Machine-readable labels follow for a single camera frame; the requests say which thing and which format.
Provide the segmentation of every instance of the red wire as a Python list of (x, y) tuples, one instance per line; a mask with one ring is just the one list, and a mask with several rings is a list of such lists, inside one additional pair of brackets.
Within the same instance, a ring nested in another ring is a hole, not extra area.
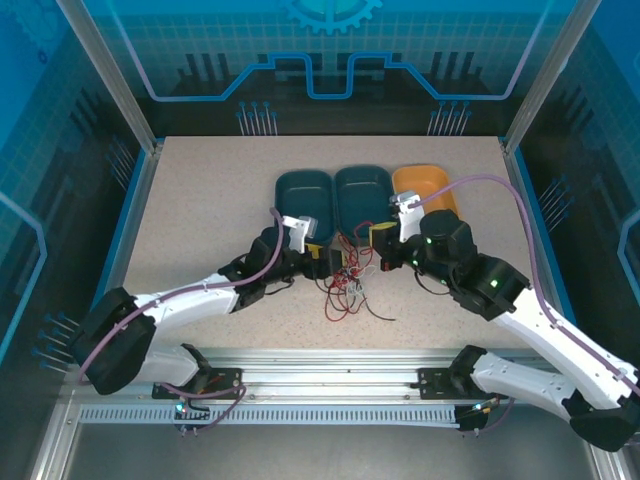
[[(362, 271), (368, 267), (373, 261), (373, 248), (368, 246), (364, 247), (361, 251), (358, 251), (358, 245), (360, 244), (360, 237), (358, 235), (358, 230), (364, 226), (372, 227), (373, 223), (370, 221), (362, 222), (356, 228), (353, 229), (353, 235), (356, 239), (356, 245), (353, 245), (347, 237), (343, 234), (338, 235), (338, 242), (340, 246), (346, 253), (346, 266), (340, 269), (337, 273), (333, 275), (333, 281), (331, 285), (327, 288), (327, 298), (324, 302), (324, 314), (327, 317), (327, 320), (330, 322), (339, 322), (346, 318), (347, 315), (355, 315), (360, 311), (360, 307), (364, 304), (364, 298), (360, 301), (358, 306), (353, 309), (353, 305), (349, 305), (349, 300), (347, 298), (347, 286), (350, 282), (358, 281), (358, 276)], [(364, 266), (360, 265), (360, 255), (368, 255), (367, 263)], [(336, 311), (342, 312), (342, 315), (338, 318), (332, 318), (329, 315), (329, 303), (331, 301), (331, 295), (334, 295), (338, 300), (338, 304), (340, 305), (340, 309), (334, 309)]]

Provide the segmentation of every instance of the gear logo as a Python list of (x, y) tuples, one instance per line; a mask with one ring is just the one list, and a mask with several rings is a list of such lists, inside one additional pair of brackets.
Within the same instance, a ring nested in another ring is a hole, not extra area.
[(336, 30), (347, 33), (349, 27), (360, 28), (360, 21), (370, 20), (374, 8), (382, 7), (381, 0), (285, 0), (289, 18), (298, 20), (300, 27), (311, 27), (313, 33), (324, 31), (333, 35)]

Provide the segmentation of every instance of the metal bar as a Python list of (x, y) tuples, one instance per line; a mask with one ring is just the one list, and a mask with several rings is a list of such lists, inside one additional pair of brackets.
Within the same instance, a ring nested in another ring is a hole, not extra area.
[(505, 148), (508, 153), (513, 153), (522, 141), (600, 2), (601, 0), (578, 1), (569, 14), (505, 136)]
[[(504, 160), (505, 165), (507, 167), (507, 172), (509, 174), (509, 179), (513, 186), (520, 192), (522, 199), (524, 200), (525, 206), (527, 208), (527, 213), (530, 218), (534, 218), (533, 210), (531, 207), (531, 199), (526, 195), (526, 189), (524, 186), (524, 180), (522, 178), (522, 174), (518, 168), (518, 163), (516, 161), (514, 152), (509, 152), (505, 148), (504, 152)], [(540, 237), (539, 228), (542, 225), (537, 225), (536, 222), (531, 222), (531, 227), (533, 230), (533, 239), (535, 244), (536, 252), (540, 252), (540, 255), (536, 255), (537, 260), (537, 268), (538, 273), (540, 274), (540, 280), (542, 282), (542, 290), (544, 292), (545, 298), (551, 302), (551, 304), (560, 311), (563, 315), (566, 316), (567, 312), (563, 311), (563, 305), (560, 301), (560, 295), (556, 288), (555, 282), (553, 280), (553, 274), (551, 273), (551, 264), (549, 263), (549, 259), (546, 255), (544, 255), (544, 247), (542, 244), (542, 239)]]
[(147, 198), (149, 198), (153, 176), (155, 174), (156, 167), (158, 166), (161, 153), (162, 144), (158, 144), (158, 148), (153, 155), (147, 154), (145, 158), (142, 159), (143, 163), (141, 166), (140, 178), (135, 183), (131, 199), (131, 207), (126, 216), (122, 229), (122, 236), (118, 242), (117, 250), (115, 252), (113, 265), (108, 273), (104, 291), (97, 292), (100, 296), (110, 289), (124, 283), (124, 277), (127, 272), (131, 254), (133, 253), (133, 246), (136, 236), (138, 235), (138, 229), (140, 228), (140, 223), (142, 221), (142, 214), (144, 213), (144, 208), (147, 204)]
[(594, 477), (600, 480), (632, 480), (630, 465), (622, 451), (611, 453), (587, 445), (593, 461)]
[[(478, 399), (420, 399), (410, 387), (418, 368), (447, 368), (460, 351), (431, 350), (258, 350), (202, 349), (216, 368), (240, 368), (247, 395), (243, 405), (443, 405), (473, 404)], [(502, 350), (496, 354), (532, 368), (550, 365), (531, 350)], [(77, 366), (71, 383), (61, 394), (75, 392), (83, 405), (105, 403), (91, 386), (75, 385)], [(149, 385), (130, 385), (109, 396), (109, 403), (156, 405)]]
[(73, 396), (66, 402), (59, 401), (55, 406), (31, 472), (31, 480), (61, 480), (64, 477), (78, 430), (80, 408)]
[(93, 18), (80, 0), (56, 0), (140, 146), (153, 153), (156, 139)]

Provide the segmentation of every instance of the tangled wires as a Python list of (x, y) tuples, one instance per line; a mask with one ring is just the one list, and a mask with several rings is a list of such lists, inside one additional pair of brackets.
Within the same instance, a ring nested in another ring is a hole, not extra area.
[[(358, 230), (365, 226), (371, 227), (373, 223), (362, 222), (353, 230), (358, 245), (360, 244)], [(327, 320), (339, 322), (349, 314), (357, 314), (364, 305), (364, 308), (374, 317), (388, 322), (395, 321), (395, 318), (386, 318), (374, 313), (365, 295), (362, 279), (365, 276), (373, 275), (377, 269), (375, 265), (371, 264), (373, 248), (367, 246), (358, 250), (358, 246), (352, 245), (342, 234), (338, 235), (338, 241), (345, 251), (346, 265), (333, 275), (329, 284), (325, 280), (324, 288), (318, 279), (315, 279), (316, 286), (327, 295), (324, 303), (324, 314)], [(340, 313), (340, 316), (333, 317), (329, 312), (329, 305), (335, 312)]]

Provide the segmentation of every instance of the enclosure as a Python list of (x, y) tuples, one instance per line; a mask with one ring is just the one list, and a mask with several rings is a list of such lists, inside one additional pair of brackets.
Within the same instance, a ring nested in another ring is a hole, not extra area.
[[(425, 405), (446, 411), (409, 384), (466, 344), (548, 367), (422, 295), (406, 269), (367, 279), (372, 309), (395, 322), (365, 311), (328, 322), (325, 297), (300, 281), (171, 333), (241, 368), (250, 394), (246, 415), (197, 439), (181, 438), (150, 385), (100, 396), (56, 350), (109, 289), (164, 291), (244, 253), (273, 224), (288, 171), (337, 183), (345, 167), (391, 178), (429, 164), (451, 180), (508, 179), (532, 219), (545, 297), (639, 366), (640, 4), (0, 7), (1, 478), (633, 478), (637, 447), (598, 450), (523, 404), (478, 439), (403, 425)], [(479, 248), (530, 276), (509, 193), (454, 195)]]

